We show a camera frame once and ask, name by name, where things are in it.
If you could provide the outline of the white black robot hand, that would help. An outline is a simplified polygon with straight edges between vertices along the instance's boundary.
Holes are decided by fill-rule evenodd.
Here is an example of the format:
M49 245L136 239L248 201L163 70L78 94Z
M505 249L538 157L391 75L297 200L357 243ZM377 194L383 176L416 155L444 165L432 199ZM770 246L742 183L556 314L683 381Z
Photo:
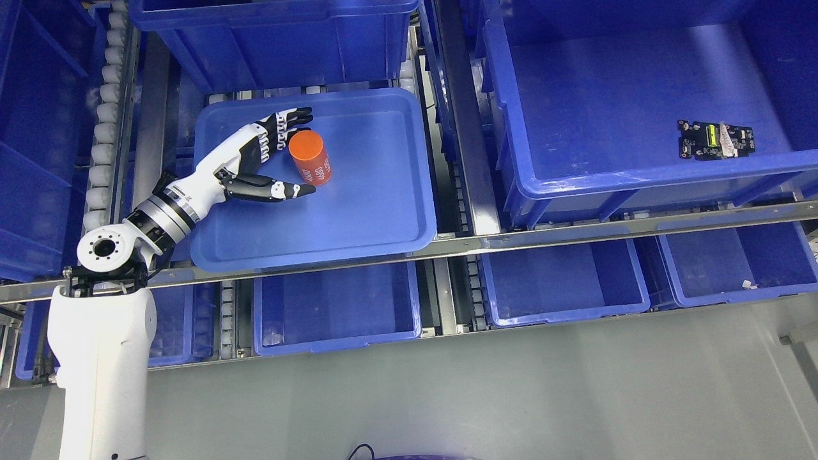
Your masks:
M307 125L312 120L312 108L298 107L246 123L205 155L176 187L201 217L214 204L231 199L275 203L313 194L313 185L258 174L272 155L284 151L295 134L309 131Z

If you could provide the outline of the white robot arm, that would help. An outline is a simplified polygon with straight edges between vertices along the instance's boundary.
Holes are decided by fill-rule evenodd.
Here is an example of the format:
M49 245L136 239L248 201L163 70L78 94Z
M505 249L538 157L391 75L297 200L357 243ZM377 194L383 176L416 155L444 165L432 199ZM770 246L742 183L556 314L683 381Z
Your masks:
M119 224L87 232L78 267L50 299L47 340L65 391L61 459L144 458L147 371L158 320L155 258L225 200L216 172L161 185Z

